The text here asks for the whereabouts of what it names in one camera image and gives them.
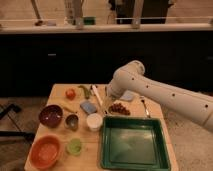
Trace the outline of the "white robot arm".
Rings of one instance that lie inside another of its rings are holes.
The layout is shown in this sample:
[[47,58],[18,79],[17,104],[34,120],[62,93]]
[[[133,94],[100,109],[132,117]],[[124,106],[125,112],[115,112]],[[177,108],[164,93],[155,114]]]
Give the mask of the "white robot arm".
[[106,96],[119,99],[126,90],[138,93],[213,133],[213,97],[148,79],[144,73],[138,60],[118,68],[106,86]]

